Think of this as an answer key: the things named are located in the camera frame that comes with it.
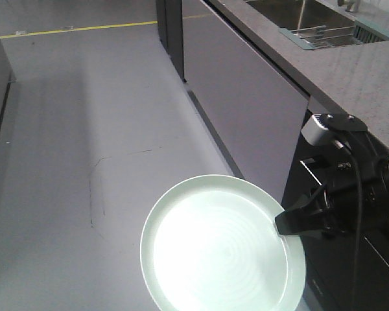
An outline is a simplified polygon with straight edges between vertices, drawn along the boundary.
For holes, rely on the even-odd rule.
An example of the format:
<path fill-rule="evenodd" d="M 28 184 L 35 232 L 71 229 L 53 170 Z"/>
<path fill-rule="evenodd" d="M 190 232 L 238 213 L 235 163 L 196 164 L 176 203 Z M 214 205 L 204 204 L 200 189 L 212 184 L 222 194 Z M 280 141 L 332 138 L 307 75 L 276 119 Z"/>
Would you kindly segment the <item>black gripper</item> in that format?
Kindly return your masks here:
<path fill-rule="evenodd" d="M 280 235 L 389 232 L 389 159 L 328 163 L 321 158 L 307 161 L 306 167 L 320 184 L 275 217 Z"/>

